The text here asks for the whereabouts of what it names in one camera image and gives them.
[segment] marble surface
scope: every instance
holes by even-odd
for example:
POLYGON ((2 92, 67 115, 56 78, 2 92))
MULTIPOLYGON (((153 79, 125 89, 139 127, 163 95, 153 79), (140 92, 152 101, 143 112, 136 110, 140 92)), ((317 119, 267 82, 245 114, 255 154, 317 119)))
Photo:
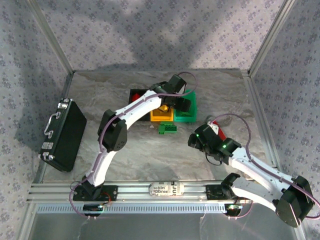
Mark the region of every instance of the marble surface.
MULTIPOLYGON (((125 72, 76 72, 68 97, 75 100, 87 118, 87 125, 72 172, 59 172, 47 166, 44 182, 80 180, 98 154, 97 130, 105 110, 113 111, 128 104, 130 89, 146 89, 154 83, 168 81, 177 72, 125 71, 125 72)), ((196 89, 197 122, 176 123, 176 134, 158 134, 157 123, 136 122, 128 130, 125 147, 113 158, 106 173, 106 181, 153 180, 222 180, 229 173, 238 171, 225 164, 213 166, 205 155, 188 147, 189 135, 206 116, 236 113, 246 119, 252 131, 250 151, 266 163, 258 127, 248 100, 247 91, 238 70, 193 71, 198 78, 196 89)), ((187 88, 193 88, 194 79, 184 74, 187 88)), ((226 117, 219 121, 224 133, 241 144, 248 139, 248 132, 241 120, 226 117)))

